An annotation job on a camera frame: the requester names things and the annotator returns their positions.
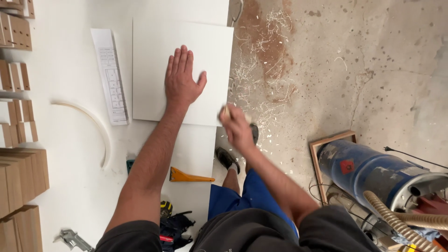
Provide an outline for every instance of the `person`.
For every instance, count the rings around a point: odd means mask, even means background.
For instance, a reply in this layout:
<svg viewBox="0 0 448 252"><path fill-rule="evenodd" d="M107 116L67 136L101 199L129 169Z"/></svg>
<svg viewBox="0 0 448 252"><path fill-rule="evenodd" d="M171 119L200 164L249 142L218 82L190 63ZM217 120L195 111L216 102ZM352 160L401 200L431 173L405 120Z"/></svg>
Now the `person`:
<svg viewBox="0 0 448 252"><path fill-rule="evenodd" d="M96 252L162 251L161 188L184 116L207 83L206 72L196 83L192 70L193 53L185 45L177 48L168 60L165 113L133 164ZM246 122L240 108L229 104L228 109L230 117L221 113L220 120L228 141L247 161L242 197L238 163L217 148L218 159L228 169L227 177L222 187L211 187L209 220L190 251L379 251L344 208L320 208L273 165L255 145L256 127Z"/></svg>

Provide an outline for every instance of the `concrete floor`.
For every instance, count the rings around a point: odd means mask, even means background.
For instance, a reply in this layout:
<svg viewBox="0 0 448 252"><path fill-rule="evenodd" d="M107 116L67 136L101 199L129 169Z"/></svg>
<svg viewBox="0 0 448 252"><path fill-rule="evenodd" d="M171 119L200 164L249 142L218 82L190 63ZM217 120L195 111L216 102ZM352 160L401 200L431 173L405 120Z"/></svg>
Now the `concrete floor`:
<svg viewBox="0 0 448 252"><path fill-rule="evenodd" d="M229 20L239 5L230 0ZM228 101L252 115L259 148L306 190L316 183L308 143L349 129L377 151L446 166L446 24L444 0L245 0ZM223 128L216 145L232 149ZM215 184L225 175L215 159Z"/></svg>

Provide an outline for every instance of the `shoe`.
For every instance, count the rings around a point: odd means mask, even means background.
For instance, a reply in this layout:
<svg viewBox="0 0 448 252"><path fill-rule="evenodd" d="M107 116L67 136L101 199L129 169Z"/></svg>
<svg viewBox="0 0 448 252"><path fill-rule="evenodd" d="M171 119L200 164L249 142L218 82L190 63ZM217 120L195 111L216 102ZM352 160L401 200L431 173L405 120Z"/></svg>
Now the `shoe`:
<svg viewBox="0 0 448 252"><path fill-rule="evenodd" d="M236 164L238 168L238 174L240 174L240 165L237 163L237 161L228 153L224 148L218 147L215 150L216 157L220 161L220 163L228 170L228 168L232 164Z"/></svg>
<svg viewBox="0 0 448 252"><path fill-rule="evenodd" d="M254 138L254 144L256 145L258 142L258 126L255 123L251 123L249 127L252 130L252 137Z"/></svg>

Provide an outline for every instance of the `blue barrel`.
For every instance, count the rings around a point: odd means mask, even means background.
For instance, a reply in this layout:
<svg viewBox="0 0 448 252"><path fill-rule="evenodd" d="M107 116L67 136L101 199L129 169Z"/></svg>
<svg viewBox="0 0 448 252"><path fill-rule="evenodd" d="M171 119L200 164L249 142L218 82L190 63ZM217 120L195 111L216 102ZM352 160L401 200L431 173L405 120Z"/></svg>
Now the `blue barrel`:
<svg viewBox="0 0 448 252"><path fill-rule="evenodd" d="M409 185L447 176L429 173L396 156L342 139L323 145L318 161L325 175L372 212L373 208L363 196L366 190L374 192L386 206L395 210L396 201L406 201L410 197Z"/></svg>

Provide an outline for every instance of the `blue shorts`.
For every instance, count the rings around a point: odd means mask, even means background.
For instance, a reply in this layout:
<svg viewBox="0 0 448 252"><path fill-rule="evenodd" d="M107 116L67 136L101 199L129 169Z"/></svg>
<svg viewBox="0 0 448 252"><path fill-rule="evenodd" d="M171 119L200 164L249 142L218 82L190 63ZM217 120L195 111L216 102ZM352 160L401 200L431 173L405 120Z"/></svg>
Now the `blue shorts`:
<svg viewBox="0 0 448 252"><path fill-rule="evenodd" d="M209 220L221 213L247 208L263 209L279 216L291 226L298 237L294 222L292 222L280 209L280 206L271 196L263 180L261 180L254 169L250 169L247 173L242 196L239 196L237 192L230 188L211 185L210 202L208 206Z"/></svg>

